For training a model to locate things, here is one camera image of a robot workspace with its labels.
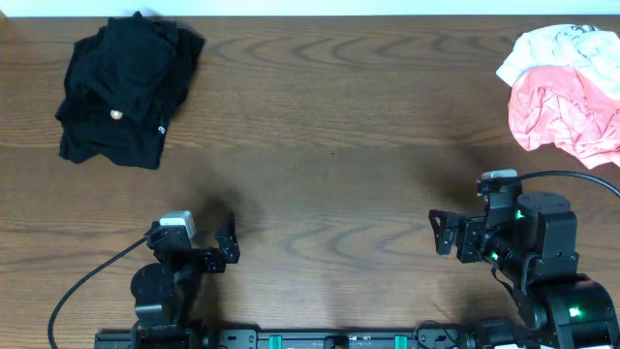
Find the black t-shirt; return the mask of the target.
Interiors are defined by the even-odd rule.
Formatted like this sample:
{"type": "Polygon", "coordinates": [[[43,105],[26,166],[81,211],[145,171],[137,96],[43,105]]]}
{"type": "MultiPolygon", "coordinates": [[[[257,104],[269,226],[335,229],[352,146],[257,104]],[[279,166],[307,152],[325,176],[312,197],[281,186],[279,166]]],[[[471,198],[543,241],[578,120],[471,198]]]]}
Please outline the black t-shirt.
{"type": "Polygon", "coordinates": [[[73,85],[95,92],[114,111],[143,119],[176,56],[180,29],[167,20],[110,18],[103,38],[76,67],[73,85]]]}

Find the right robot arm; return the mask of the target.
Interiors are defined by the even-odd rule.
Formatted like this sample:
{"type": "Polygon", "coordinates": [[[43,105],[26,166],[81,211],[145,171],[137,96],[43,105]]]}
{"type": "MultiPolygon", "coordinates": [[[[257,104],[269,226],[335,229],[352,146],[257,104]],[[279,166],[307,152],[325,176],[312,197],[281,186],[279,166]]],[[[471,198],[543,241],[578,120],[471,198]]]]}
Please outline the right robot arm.
{"type": "Polygon", "coordinates": [[[533,339],[556,348],[619,345],[619,324],[604,286],[578,272],[577,218],[549,192],[498,193],[482,212],[432,209],[436,251],[463,264],[485,262],[503,285],[533,339]]]}

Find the folded black pants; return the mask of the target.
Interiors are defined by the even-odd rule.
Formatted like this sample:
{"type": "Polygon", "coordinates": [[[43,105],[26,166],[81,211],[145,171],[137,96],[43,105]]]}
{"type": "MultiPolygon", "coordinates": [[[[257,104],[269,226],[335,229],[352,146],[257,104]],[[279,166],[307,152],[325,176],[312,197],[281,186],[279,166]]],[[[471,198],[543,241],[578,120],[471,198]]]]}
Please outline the folded black pants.
{"type": "Polygon", "coordinates": [[[95,92],[73,85],[76,67],[101,42],[106,26],[75,43],[64,78],[65,98],[55,115],[63,128],[62,158],[78,164],[103,155],[119,166],[159,168],[171,119],[187,98],[205,44],[203,37],[178,27],[176,56],[141,120],[112,110],[95,92]]]}

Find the coral pink t-shirt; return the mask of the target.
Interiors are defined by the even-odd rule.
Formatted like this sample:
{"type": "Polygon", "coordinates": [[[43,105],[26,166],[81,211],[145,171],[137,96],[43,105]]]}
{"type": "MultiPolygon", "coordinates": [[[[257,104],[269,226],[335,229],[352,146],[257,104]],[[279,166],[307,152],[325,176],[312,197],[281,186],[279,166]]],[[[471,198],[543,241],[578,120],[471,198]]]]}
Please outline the coral pink t-shirt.
{"type": "Polygon", "coordinates": [[[619,164],[619,101],[574,68],[525,72],[512,86],[508,122],[527,151],[553,144],[589,170],[619,164]]]}

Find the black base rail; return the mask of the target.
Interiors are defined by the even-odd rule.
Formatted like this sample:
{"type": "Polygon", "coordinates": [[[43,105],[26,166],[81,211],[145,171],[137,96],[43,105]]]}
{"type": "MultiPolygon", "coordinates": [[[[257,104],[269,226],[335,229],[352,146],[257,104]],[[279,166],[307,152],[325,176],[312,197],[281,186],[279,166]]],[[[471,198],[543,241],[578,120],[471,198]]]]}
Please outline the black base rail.
{"type": "Polygon", "coordinates": [[[476,349],[525,348],[519,329],[506,322],[474,327],[425,321],[413,329],[397,330],[261,330],[228,328],[182,330],[143,328],[96,333],[94,349],[476,349]]]}

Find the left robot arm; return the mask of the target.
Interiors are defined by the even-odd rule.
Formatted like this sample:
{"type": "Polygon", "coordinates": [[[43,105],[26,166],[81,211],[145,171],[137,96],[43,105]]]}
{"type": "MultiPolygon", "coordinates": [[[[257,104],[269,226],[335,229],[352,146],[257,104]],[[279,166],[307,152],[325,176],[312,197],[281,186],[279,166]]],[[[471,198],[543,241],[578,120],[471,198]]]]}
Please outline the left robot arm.
{"type": "Polygon", "coordinates": [[[204,348],[208,335],[189,318],[202,278],[222,273],[239,261],[235,217],[228,213],[217,229],[215,247],[199,248],[189,210],[171,211],[152,223],[145,243],[156,262],[141,268],[131,281],[137,323],[133,348],[204,348]]]}

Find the white printed t-shirt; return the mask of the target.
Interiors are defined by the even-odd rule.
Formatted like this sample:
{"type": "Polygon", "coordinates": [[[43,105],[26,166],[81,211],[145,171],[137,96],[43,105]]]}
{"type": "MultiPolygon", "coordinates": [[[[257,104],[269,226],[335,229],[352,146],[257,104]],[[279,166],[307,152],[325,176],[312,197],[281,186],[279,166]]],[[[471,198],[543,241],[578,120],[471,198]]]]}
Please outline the white printed t-shirt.
{"type": "Polygon", "coordinates": [[[619,98],[619,36],[594,25],[557,24],[522,34],[496,75],[514,85],[528,70],[565,66],[578,70],[608,97],[619,98]]]}

